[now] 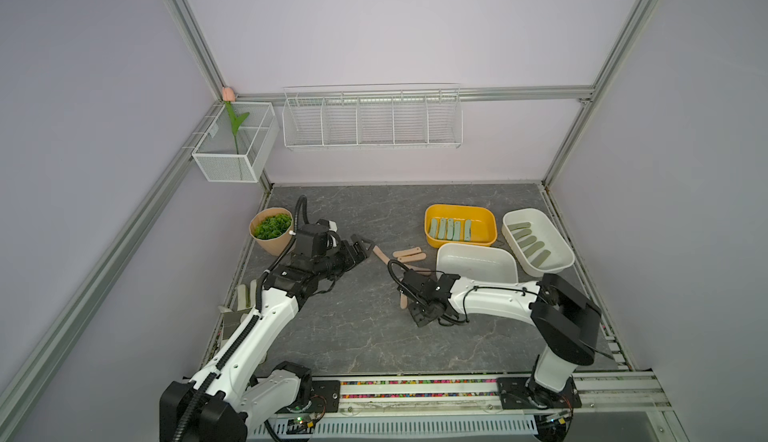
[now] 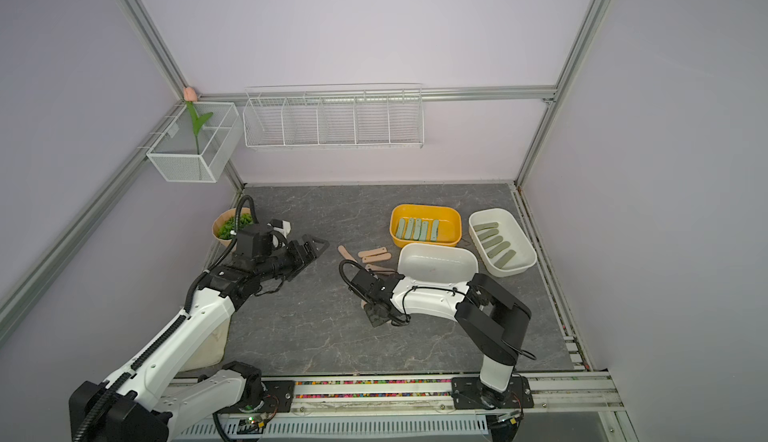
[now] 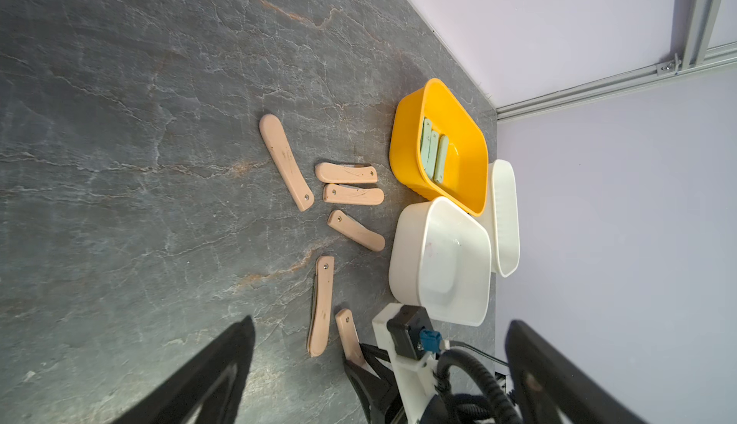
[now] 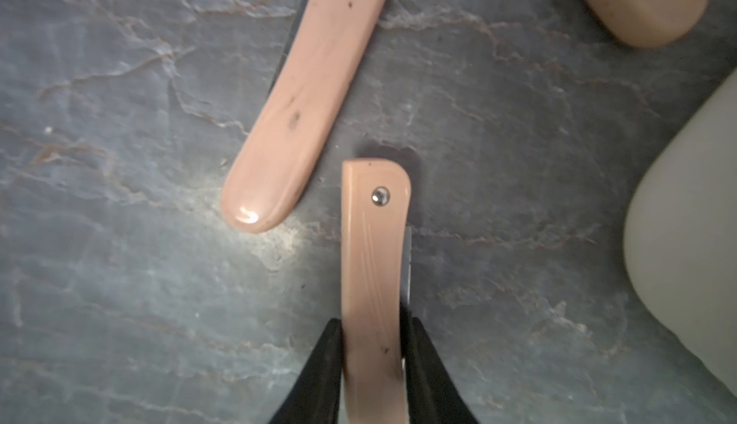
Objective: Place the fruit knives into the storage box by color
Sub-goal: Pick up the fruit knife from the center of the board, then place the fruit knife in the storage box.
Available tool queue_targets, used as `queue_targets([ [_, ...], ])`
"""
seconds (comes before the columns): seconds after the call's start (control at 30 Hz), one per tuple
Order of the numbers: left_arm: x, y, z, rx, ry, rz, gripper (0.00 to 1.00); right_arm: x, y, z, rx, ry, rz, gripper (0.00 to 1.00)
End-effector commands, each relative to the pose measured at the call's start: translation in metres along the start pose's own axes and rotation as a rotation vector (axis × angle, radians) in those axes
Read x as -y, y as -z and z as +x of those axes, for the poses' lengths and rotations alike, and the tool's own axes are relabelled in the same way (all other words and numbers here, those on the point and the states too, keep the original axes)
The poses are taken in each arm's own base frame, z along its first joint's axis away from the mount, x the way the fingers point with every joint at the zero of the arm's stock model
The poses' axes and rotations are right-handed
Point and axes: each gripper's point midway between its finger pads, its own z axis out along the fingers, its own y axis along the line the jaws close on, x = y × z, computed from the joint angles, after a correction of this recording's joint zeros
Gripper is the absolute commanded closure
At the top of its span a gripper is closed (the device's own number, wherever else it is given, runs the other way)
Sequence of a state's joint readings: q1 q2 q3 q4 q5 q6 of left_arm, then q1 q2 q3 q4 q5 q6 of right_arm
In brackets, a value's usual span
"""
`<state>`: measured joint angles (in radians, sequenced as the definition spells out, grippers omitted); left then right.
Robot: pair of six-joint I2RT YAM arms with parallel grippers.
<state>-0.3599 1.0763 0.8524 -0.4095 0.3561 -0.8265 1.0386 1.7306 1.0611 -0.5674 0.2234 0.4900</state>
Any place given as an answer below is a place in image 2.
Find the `pink knife top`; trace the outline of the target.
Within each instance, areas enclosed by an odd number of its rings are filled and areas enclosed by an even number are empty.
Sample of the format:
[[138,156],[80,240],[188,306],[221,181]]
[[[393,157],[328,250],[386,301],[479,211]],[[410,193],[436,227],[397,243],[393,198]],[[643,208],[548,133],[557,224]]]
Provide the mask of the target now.
[[387,252],[388,252],[388,249],[386,247],[378,247],[378,248],[375,248],[375,249],[360,251],[358,253],[358,256],[360,258],[374,257],[374,256],[379,256],[379,255],[386,254]]

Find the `mint knife long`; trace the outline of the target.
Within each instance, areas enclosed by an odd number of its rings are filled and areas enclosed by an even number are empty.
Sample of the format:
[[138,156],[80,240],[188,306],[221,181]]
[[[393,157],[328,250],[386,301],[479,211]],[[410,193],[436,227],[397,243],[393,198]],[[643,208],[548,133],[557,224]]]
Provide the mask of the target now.
[[395,232],[395,237],[398,238],[398,239],[402,239],[403,235],[405,233],[406,227],[407,227],[407,218],[401,218],[398,221],[398,224],[397,224],[397,230]]

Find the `mint knife short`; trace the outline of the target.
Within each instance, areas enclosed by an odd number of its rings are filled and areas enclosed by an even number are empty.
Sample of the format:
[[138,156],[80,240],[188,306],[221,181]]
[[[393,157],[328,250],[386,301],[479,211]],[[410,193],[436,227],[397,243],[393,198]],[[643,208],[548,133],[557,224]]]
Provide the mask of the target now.
[[430,222],[428,220],[423,220],[420,228],[420,234],[419,234],[419,241],[426,241],[429,235],[429,225]]

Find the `yellow storage box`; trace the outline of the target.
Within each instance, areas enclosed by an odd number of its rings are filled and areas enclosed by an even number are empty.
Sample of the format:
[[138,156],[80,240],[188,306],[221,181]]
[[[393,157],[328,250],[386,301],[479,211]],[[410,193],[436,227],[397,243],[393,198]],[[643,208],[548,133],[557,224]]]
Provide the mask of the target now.
[[[398,221],[401,218],[412,218],[428,220],[429,235],[426,241],[419,240],[405,240],[404,235],[402,239],[395,237]],[[438,239],[436,242],[431,242],[430,229],[433,220],[439,220]],[[395,245],[399,248],[403,248],[411,243],[426,243],[439,246],[455,247],[462,239],[462,221],[460,214],[453,208],[433,205],[418,205],[418,204],[401,204],[396,206],[390,219],[389,227],[390,236],[393,239]]]

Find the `olive knife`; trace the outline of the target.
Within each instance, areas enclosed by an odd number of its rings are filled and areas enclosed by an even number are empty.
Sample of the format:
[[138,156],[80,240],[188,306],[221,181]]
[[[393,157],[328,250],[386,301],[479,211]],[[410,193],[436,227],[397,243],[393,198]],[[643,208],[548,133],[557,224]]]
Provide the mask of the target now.
[[499,230],[496,228],[493,229],[487,229],[483,231],[478,231],[477,235],[480,240],[487,240],[491,237],[497,236],[499,234]]
[[473,225],[473,229],[475,231],[483,231],[483,230],[489,230],[489,229],[496,229],[498,228],[499,224],[498,222],[487,222],[487,223],[480,223]]
[[494,257],[496,257],[497,255],[499,255],[500,253],[502,253],[504,250],[507,250],[507,249],[510,247],[510,245],[511,245],[511,243],[510,243],[510,242],[508,242],[508,241],[503,241],[503,242],[501,242],[500,244],[498,244],[498,245],[494,246],[493,248],[491,248],[491,249],[490,249],[490,250],[487,252],[487,255],[488,255],[488,257],[489,257],[489,258],[493,259],[493,258],[494,258]]
[[507,250],[500,258],[495,262],[495,266],[503,269],[516,255],[514,250]]
[[484,241],[483,244],[482,244],[482,247],[484,249],[489,249],[491,247],[494,247],[494,246],[502,243],[503,241],[504,241],[504,239],[501,236],[495,236],[495,237],[492,237],[492,238],[488,239],[487,241]]

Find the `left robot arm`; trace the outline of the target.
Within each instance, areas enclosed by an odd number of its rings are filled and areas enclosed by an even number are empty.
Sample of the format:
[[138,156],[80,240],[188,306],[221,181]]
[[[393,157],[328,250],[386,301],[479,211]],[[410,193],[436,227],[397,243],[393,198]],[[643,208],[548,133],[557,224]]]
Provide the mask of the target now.
[[170,441],[221,409],[262,406],[268,393],[260,369],[238,362],[196,383],[178,402],[161,400],[205,340],[249,298],[263,295],[263,283],[294,279],[329,246],[309,234],[291,238],[285,220],[243,225],[244,209],[255,209],[249,195],[237,201],[229,244],[191,283],[175,318],[102,382],[84,382],[70,396],[73,440]]

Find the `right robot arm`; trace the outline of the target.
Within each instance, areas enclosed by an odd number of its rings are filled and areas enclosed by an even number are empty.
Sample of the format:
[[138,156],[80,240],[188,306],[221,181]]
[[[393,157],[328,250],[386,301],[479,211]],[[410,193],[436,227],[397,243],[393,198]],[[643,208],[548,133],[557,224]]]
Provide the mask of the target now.
[[398,272],[380,272],[344,259],[338,266],[347,288],[362,301],[372,326],[404,327],[415,315],[454,321],[483,356],[477,377],[451,381],[454,406],[466,409],[530,406],[527,383],[515,375],[531,310],[493,278],[475,273],[465,282],[425,282]]

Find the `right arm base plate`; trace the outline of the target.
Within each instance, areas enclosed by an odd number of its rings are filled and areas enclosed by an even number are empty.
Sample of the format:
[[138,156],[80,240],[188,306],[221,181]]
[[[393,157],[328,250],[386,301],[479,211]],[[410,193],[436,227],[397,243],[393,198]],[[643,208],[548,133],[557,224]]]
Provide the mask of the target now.
[[478,376],[451,379],[451,396],[456,409],[530,409],[534,407],[532,391],[527,378],[513,374],[504,391],[484,385]]

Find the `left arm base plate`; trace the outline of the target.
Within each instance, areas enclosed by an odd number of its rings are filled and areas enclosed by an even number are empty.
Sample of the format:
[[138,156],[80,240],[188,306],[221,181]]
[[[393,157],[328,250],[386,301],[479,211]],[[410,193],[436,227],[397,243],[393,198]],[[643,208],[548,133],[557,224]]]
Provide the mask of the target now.
[[258,389],[247,389],[234,405],[219,410],[220,414],[280,414],[291,410],[296,382],[288,379],[262,380]]

